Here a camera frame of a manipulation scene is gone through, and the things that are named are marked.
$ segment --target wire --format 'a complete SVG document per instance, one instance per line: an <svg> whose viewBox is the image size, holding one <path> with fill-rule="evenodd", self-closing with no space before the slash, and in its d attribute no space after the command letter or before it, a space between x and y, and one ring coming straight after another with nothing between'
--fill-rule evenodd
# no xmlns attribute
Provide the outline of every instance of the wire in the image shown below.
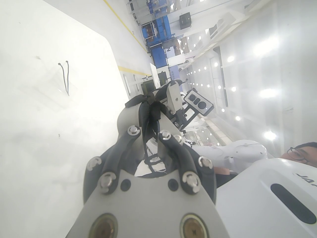
<svg viewBox="0 0 317 238"><path fill-rule="evenodd" d="M61 67L61 69L63 70L63 79L64 79L64 85L65 85L65 90L69 96L69 93L68 93L68 88L69 88L69 84L68 84L68 75L69 75L69 64L68 64L68 61L67 62L67 87L66 87L66 82L65 82L65 72L64 72L64 68L63 66L60 64L60 62L58 63L58 65Z"/></svg>

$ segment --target robotic hand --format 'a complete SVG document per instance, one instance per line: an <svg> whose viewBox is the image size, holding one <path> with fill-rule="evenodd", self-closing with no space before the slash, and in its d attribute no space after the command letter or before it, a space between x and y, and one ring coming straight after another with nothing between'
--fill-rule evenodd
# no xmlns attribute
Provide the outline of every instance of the robotic hand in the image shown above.
<svg viewBox="0 0 317 238"><path fill-rule="evenodd" d="M168 87L163 90L166 96ZM196 111L205 102L194 91L186 98ZM173 95L169 101L177 102ZM265 148L246 140L214 148L215 157L208 153L210 147L195 151L183 143L178 129L188 121L174 124L179 110L166 107L153 94L126 104L118 118L116 144L87 164L85 204L67 238L317 237L316 168L266 160ZM135 177L140 161L148 159L151 138L158 143L166 171L161 177L156 172ZM216 210L213 164L202 154L215 163L260 161L218 189Z"/></svg>
<svg viewBox="0 0 317 238"><path fill-rule="evenodd" d="M214 205L212 162L183 143L171 110L152 95L126 104L116 144L87 164L85 204L67 238L229 237ZM135 177L153 137L166 171Z"/></svg>

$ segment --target man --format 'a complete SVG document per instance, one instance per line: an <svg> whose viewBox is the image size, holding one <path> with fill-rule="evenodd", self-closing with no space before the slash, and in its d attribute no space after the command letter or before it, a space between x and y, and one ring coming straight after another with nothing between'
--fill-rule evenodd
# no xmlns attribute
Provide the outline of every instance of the man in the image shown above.
<svg viewBox="0 0 317 238"><path fill-rule="evenodd" d="M317 143L305 143L291 147L281 158L301 162L313 167L317 167Z"/></svg>
<svg viewBox="0 0 317 238"><path fill-rule="evenodd" d="M305 163L317 167L317 143L305 143L291 147L280 158ZM230 174L227 168L215 168L217 187L233 179L236 175Z"/></svg>

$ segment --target floor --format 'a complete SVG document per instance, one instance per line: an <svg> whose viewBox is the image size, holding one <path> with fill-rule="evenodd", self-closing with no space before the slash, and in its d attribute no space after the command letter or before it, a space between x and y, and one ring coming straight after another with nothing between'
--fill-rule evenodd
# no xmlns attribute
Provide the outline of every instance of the floor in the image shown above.
<svg viewBox="0 0 317 238"><path fill-rule="evenodd" d="M126 0L1 1L0 237L65 237L151 58Z"/></svg>
<svg viewBox="0 0 317 238"><path fill-rule="evenodd" d="M112 47L129 97L141 92L130 83L151 74L152 59L146 52L139 26L129 14L128 0L43 1L104 36Z"/></svg>

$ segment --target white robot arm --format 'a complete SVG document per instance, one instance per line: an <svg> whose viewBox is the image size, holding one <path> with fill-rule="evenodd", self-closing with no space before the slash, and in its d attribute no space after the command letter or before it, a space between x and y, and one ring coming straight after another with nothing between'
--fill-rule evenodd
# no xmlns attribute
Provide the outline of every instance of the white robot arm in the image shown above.
<svg viewBox="0 0 317 238"><path fill-rule="evenodd" d="M267 159L264 145L252 140L239 140L226 146L198 146L192 148L212 160L215 167L228 168L236 173L247 169L258 160Z"/></svg>

